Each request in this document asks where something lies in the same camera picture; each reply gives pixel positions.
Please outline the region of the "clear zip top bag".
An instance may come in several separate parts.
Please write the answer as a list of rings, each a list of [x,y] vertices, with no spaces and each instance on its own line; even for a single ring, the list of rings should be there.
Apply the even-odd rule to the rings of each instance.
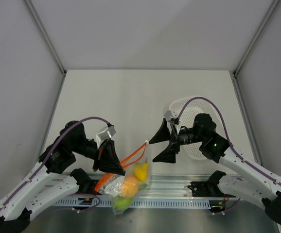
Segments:
[[[123,214],[145,192],[151,181],[152,165],[148,158],[149,141],[120,162],[125,174],[106,173],[95,191],[108,198],[115,215]]]

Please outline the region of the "green apple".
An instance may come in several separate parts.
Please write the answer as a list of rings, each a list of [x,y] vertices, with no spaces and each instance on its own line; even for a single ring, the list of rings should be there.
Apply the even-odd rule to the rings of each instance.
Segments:
[[[113,206],[115,209],[127,209],[131,203],[133,202],[133,198],[126,198],[121,196],[116,196],[113,200]]]

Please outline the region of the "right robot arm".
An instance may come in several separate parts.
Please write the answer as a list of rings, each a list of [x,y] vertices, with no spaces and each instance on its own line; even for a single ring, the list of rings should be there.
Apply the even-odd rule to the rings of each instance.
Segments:
[[[235,171],[241,177],[237,181],[217,170],[207,180],[207,191],[213,196],[223,193],[250,202],[281,225],[281,176],[238,152],[227,139],[216,132],[216,124],[209,114],[197,114],[191,128],[177,127],[178,122],[178,118],[173,118],[170,122],[164,119],[149,141],[150,144],[169,142],[153,162],[174,164],[181,146],[200,143],[202,155]]]

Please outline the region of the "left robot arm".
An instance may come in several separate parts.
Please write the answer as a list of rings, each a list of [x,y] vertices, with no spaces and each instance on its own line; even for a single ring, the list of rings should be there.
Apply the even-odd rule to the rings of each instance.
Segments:
[[[85,134],[83,123],[88,118],[67,123],[26,177],[0,199],[0,233],[21,233],[36,216],[55,202],[72,194],[89,192],[91,178],[81,168],[74,169],[59,184],[43,191],[50,181],[75,163],[75,154],[93,160],[94,171],[125,175],[112,140],[116,133],[114,125],[100,117],[91,119],[106,124],[94,139],[87,139]]]

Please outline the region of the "yellow pear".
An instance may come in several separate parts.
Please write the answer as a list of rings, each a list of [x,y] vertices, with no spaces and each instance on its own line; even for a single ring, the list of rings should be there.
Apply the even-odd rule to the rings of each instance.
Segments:
[[[135,165],[133,168],[133,175],[140,182],[146,181],[149,175],[149,163],[143,162]]]

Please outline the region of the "white green cabbage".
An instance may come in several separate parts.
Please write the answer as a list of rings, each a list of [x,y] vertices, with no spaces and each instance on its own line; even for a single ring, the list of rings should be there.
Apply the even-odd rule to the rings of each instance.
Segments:
[[[143,190],[145,190],[147,187],[148,187],[148,184],[142,183],[142,184],[139,185],[139,191],[143,191]]]

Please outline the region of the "orange peach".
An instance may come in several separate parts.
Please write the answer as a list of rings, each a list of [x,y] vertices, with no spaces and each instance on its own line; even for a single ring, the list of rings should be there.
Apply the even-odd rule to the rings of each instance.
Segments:
[[[138,180],[133,175],[126,176],[121,188],[121,196],[126,198],[132,198],[136,196],[138,190]]]

